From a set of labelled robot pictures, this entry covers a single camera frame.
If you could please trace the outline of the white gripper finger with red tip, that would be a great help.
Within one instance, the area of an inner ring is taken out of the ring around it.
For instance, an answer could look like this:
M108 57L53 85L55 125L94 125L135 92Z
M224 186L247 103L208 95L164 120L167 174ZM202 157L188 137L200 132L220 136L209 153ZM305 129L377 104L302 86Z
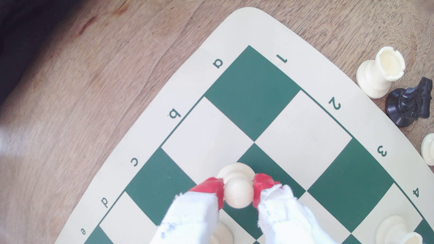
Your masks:
M294 196L289 185L258 173L253 180L253 206L266 244L335 244L315 215Z
M177 195L151 244L209 244L224 206L224 181L210 177Z

